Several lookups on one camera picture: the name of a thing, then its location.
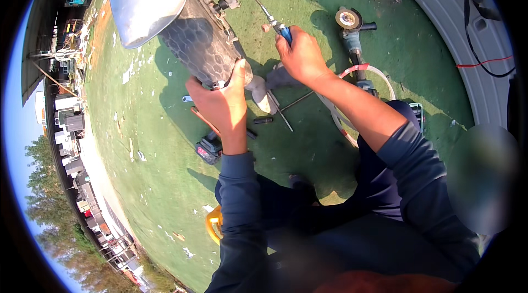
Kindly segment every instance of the tree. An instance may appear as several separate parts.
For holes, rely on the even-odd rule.
[[[44,251],[70,270],[83,290],[90,292],[139,292],[130,280],[119,275],[85,236],[62,189],[48,139],[40,136],[26,146],[26,156],[33,158],[28,187],[27,215],[45,226],[36,240]]]

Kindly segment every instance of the pants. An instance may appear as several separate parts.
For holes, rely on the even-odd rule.
[[[387,104],[404,115],[420,129],[411,107],[400,100]],[[352,221],[368,213],[401,221],[400,201],[393,172],[378,158],[361,136],[357,140],[360,168],[356,173],[357,188],[344,203],[331,206],[313,206],[313,197],[304,189],[291,189],[258,175],[260,183],[262,225],[268,234],[268,244],[273,248],[277,230],[287,228],[298,234],[311,235]],[[215,196],[222,205],[221,183],[218,181]]]

